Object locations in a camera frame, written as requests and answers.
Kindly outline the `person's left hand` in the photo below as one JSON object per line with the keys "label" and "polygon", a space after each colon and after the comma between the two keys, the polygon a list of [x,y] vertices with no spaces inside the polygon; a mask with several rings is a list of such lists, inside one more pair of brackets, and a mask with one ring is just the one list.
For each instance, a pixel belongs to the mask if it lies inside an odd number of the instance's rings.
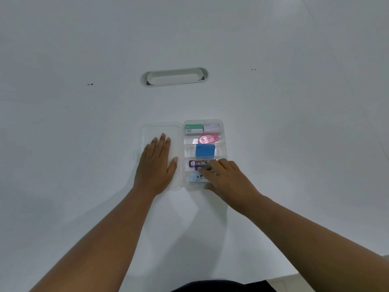
{"label": "person's left hand", "polygon": [[134,190],[155,197],[165,191],[172,182],[172,179],[169,179],[167,175],[167,169],[172,160],[169,159],[171,138],[166,138],[166,159],[158,158],[156,156],[156,144],[160,139],[157,137],[154,137],[149,143],[152,144],[152,158],[141,163],[140,157],[134,178]]}

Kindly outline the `person's right hand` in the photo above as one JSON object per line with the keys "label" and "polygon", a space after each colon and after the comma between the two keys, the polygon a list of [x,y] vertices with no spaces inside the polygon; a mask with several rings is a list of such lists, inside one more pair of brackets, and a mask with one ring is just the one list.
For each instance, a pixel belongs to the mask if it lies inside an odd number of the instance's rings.
{"label": "person's right hand", "polygon": [[199,167],[198,171],[218,188],[219,193],[215,193],[217,196],[244,216],[247,216],[261,196],[234,161],[226,158],[211,160],[207,165]]}

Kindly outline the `clear plastic organizer box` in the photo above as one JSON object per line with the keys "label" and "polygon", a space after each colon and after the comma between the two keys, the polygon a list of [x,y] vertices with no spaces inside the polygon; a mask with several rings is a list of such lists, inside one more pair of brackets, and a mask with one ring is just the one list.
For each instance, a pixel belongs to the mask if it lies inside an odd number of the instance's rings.
{"label": "clear plastic organizer box", "polygon": [[[205,123],[220,123],[220,133],[194,133],[187,134],[185,132],[185,125],[187,124],[205,124]],[[178,157],[178,167],[169,186],[170,189],[178,190],[185,188],[188,191],[201,189],[206,183],[189,183],[189,177],[194,174],[200,174],[193,167],[189,167],[190,160],[219,160],[221,158],[228,158],[226,137],[224,133],[223,122],[219,119],[198,119],[187,120],[184,123],[166,122],[144,125],[140,128],[140,151],[149,144],[154,137],[159,138],[162,133],[171,138],[171,147],[169,152],[169,159]],[[203,134],[216,134],[220,140],[214,145],[216,146],[214,157],[199,157],[195,156],[196,145],[198,138]]]}

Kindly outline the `person's right forearm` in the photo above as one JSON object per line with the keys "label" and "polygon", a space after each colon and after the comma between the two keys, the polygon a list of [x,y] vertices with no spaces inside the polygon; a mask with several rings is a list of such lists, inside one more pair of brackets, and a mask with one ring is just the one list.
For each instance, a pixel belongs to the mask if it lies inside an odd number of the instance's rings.
{"label": "person's right forearm", "polygon": [[258,192],[245,216],[316,292],[389,292],[389,261]]}

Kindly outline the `person's left forearm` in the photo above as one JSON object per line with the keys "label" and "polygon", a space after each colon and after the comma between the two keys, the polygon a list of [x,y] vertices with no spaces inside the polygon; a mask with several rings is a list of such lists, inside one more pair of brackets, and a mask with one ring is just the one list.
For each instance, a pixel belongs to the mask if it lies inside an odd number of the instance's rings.
{"label": "person's left forearm", "polygon": [[160,193],[133,187],[30,292],[118,292],[150,207]]}

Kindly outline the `blue sticky note pad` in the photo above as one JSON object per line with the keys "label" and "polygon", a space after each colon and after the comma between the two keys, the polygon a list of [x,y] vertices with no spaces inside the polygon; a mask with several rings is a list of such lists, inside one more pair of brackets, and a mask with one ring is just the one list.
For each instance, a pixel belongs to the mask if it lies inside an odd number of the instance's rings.
{"label": "blue sticky note pad", "polygon": [[195,156],[199,157],[214,157],[216,146],[214,144],[197,144]]}

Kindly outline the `person's dark clothing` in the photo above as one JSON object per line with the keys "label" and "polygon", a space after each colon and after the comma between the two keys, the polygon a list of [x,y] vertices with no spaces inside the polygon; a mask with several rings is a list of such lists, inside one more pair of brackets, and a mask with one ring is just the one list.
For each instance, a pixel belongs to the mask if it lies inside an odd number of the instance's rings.
{"label": "person's dark clothing", "polygon": [[276,292],[266,281],[243,284],[231,280],[193,281],[171,292]]}

